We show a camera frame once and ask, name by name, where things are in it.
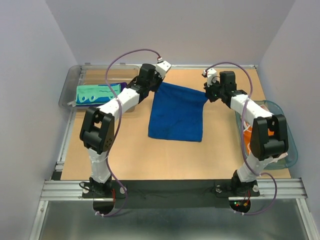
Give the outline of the blue towel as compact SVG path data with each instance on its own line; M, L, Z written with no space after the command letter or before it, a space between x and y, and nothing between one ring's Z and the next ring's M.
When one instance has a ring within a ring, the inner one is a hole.
M148 137L159 140L201 142L204 92L163 82L154 94Z

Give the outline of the orange white patterned towel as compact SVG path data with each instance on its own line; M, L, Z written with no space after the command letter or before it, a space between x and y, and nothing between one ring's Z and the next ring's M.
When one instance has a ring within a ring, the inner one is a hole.
M269 158L283 159L288 155L289 136L286 117L281 108L272 102L259 106L262 112L271 116L259 116L252 124L244 122L241 131L242 119L236 114L236 122L240 133L243 133L245 155L253 155L259 161Z

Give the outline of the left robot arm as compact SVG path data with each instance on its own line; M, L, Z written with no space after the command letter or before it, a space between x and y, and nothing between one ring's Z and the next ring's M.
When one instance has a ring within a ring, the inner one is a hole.
M149 92L156 92L171 67L167 61L155 65L144 63L139 74L117 97L85 111L79 138L89 154L91 175L89 182L80 185L83 190L100 197L111 193L112 175L107 166L107 156L116 138L115 122L120 121L126 111L141 103Z

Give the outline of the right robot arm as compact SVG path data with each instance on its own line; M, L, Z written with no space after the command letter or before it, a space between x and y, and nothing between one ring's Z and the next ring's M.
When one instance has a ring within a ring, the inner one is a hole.
M234 172L230 187L235 195L242 195L254 186L267 165L277 162L289 149L287 120L282 114L273 114L255 103L249 95L237 89L233 71L204 70L205 96L210 102L221 100L241 115L243 123L251 126L250 152L244 164Z

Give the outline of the smoky clear plastic bin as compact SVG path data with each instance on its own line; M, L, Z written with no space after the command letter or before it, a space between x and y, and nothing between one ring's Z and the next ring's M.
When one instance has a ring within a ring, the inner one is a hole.
M67 73L58 105L61 108L86 109L89 106L67 106L67 102L75 100L76 88L82 85L105 85L107 65L75 65ZM139 74L140 67L137 65L113 65L107 74L107 81L111 84L121 84L123 90L131 80Z

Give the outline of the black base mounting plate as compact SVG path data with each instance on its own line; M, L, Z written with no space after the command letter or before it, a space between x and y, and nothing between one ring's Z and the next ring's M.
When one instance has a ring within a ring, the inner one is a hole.
M122 180L111 179L111 193L98 195L82 187L82 198L92 200L93 210L113 216L129 209L232 208L248 212L250 199L260 196L257 181L243 193L232 193L230 179Z

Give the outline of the aluminium frame rail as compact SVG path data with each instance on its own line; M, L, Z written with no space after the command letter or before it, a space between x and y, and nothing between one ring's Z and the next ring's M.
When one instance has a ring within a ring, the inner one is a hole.
M257 181L249 215L235 213L218 184L230 181L244 162L235 112L220 100L203 108L201 142L148 136L150 94L125 113L110 153L112 171L126 186L116 199L101 200L124 209L111 217L94 214L93 198L79 186L89 179L89 154L79 141L83 112L75 114L61 180L44 183L43 223L33 228L39 240L316 240L300 179L287 170L276 180Z

